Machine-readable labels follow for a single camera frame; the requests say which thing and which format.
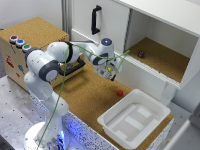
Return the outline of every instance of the robotic arm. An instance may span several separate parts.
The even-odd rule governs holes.
[[[67,69],[65,75],[69,75],[80,67],[83,67],[85,63],[79,58],[81,52],[95,66],[94,71],[106,79],[113,81],[115,78],[113,72],[116,74],[116,72],[120,72],[122,69],[122,60],[115,57],[114,46],[110,39],[102,39],[98,47],[90,41],[53,42],[47,47],[45,52],[38,48],[32,48],[25,54],[29,72],[25,75],[24,81],[30,94],[38,99],[49,111],[44,126],[39,130],[34,139],[36,145],[39,144],[39,141],[41,142],[41,150],[53,149],[51,148],[52,145],[55,147],[55,141],[63,130],[62,116],[67,114],[69,108],[64,99],[59,99],[59,95],[53,91],[49,82],[54,80],[58,73],[64,75],[64,71],[60,69],[60,63],[65,61],[67,63],[79,62],[77,66]],[[64,144],[58,144],[57,146],[59,149],[66,149]]]

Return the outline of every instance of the white tray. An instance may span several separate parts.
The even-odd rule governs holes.
[[[137,148],[170,109],[135,89],[98,118],[105,133],[126,149]]]

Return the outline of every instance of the green cable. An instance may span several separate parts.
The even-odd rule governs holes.
[[[79,48],[81,48],[81,49],[87,51],[88,53],[90,53],[90,54],[92,54],[92,55],[94,55],[94,56],[96,56],[96,57],[103,58],[103,59],[115,59],[115,58],[119,58],[119,57],[121,58],[121,56],[125,56],[125,57],[123,57],[123,60],[121,61],[119,67],[117,68],[117,72],[115,73],[115,75],[117,75],[117,73],[119,72],[119,68],[121,67],[121,65],[122,65],[122,63],[123,63],[123,61],[124,61],[124,59],[126,58],[126,56],[127,56],[127,55],[129,54],[129,52],[130,52],[130,50],[127,50],[125,53],[123,53],[123,54],[121,54],[121,55],[119,55],[119,56],[109,58],[109,57],[101,57],[101,56],[95,55],[94,53],[92,53],[92,52],[86,50],[85,48],[83,48],[83,47],[81,47],[81,46],[79,46],[79,45],[74,45],[74,46],[77,46],[77,47],[79,47]],[[65,53],[65,65],[66,65],[68,50],[69,50],[69,46],[67,47],[67,50],[66,50],[66,53]],[[37,150],[38,150],[38,148],[39,148],[39,146],[40,146],[40,144],[41,144],[41,141],[42,141],[42,139],[43,139],[43,137],[44,137],[44,135],[45,135],[45,133],[46,133],[46,130],[47,130],[47,128],[49,127],[49,124],[51,123],[51,120],[52,120],[52,118],[53,118],[53,116],[54,116],[54,114],[55,114],[55,112],[56,112],[56,109],[57,109],[57,106],[58,106],[58,102],[59,102],[59,100],[60,100],[60,96],[61,96],[61,93],[62,93],[62,91],[63,91],[63,86],[64,86],[64,82],[65,82],[65,73],[66,73],[66,69],[64,70],[64,76],[63,76],[62,86],[61,86],[61,89],[60,89],[59,97],[58,97],[57,102],[56,102],[56,106],[55,106],[54,111],[53,111],[53,114],[52,114],[52,116],[51,116],[51,118],[50,118],[50,120],[49,120],[49,122],[48,122],[48,124],[47,124],[47,126],[46,126],[46,128],[45,128],[45,130],[44,130],[44,133],[42,134],[42,138],[41,138],[40,141],[39,141]]]
[[[67,53],[68,53],[68,50],[69,50],[69,46],[67,47],[67,50],[66,50],[66,53],[65,53],[65,65],[66,65],[66,61],[67,61]],[[60,93],[59,93],[59,96],[58,96],[58,99],[57,99],[57,102],[56,102],[56,106],[55,106],[54,111],[53,111],[53,114],[52,114],[52,116],[51,116],[51,118],[50,118],[50,120],[49,120],[49,122],[48,122],[48,124],[47,124],[47,126],[46,126],[46,128],[45,128],[45,130],[44,130],[44,133],[42,134],[42,138],[40,139],[40,142],[39,142],[39,144],[38,144],[37,150],[38,150],[38,148],[39,148],[39,146],[40,146],[40,144],[41,144],[41,141],[42,141],[42,139],[43,139],[43,137],[44,137],[44,134],[46,133],[46,130],[47,130],[47,128],[49,127],[49,124],[50,124],[50,122],[51,122],[51,120],[52,120],[52,118],[53,118],[53,116],[54,116],[54,114],[55,114],[55,112],[56,112],[56,108],[57,108],[57,106],[58,106],[58,102],[59,102],[59,100],[60,100],[60,96],[61,96],[61,93],[62,93],[62,91],[63,91],[63,86],[64,86],[64,82],[65,82],[65,73],[66,73],[66,69],[64,70],[64,76],[63,76],[62,86],[61,86]]]

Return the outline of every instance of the brown box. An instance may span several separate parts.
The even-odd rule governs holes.
[[[47,46],[52,42],[69,41],[69,35],[66,32],[39,17],[0,31],[0,50],[6,74],[25,90],[28,90],[24,83],[24,75],[28,72],[28,68],[25,64],[25,54],[21,49],[10,44],[9,39],[12,35],[17,35],[19,39],[25,40],[26,44],[32,47],[38,47],[43,51],[46,50]],[[65,79],[70,78],[81,70],[83,70],[83,68],[67,76]],[[62,76],[58,75],[57,78],[51,82],[51,85],[55,87],[61,82]]]

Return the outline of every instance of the yellow object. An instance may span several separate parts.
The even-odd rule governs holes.
[[[111,71],[112,71],[112,69],[111,69],[111,68],[108,68],[108,71],[109,71],[109,72],[111,72]]]

